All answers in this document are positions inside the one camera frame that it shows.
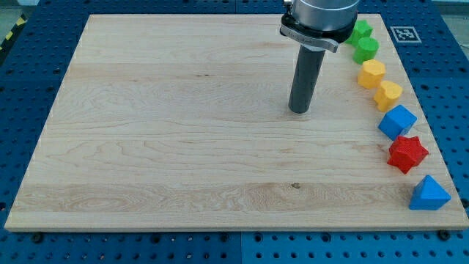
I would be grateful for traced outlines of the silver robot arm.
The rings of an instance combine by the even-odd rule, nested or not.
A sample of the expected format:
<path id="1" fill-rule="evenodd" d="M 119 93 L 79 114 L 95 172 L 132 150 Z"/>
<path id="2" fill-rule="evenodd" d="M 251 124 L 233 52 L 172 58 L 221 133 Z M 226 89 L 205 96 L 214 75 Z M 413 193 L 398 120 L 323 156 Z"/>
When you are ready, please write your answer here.
<path id="1" fill-rule="evenodd" d="M 326 51 L 337 52 L 358 18 L 359 0 L 285 1 L 280 33 L 300 44 L 288 107 L 309 110 Z"/>

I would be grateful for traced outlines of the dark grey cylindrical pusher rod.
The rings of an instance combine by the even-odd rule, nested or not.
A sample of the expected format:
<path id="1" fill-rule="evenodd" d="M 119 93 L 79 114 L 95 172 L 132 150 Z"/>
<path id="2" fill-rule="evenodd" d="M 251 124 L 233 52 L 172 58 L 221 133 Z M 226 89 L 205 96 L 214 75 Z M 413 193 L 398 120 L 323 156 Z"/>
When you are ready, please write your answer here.
<path id="1" fill-rule="evenodd" d="M 325 51 L 300 47 L 288 104 L 294 113 L 302 114 L 309 110 L 324 54 Z"/>

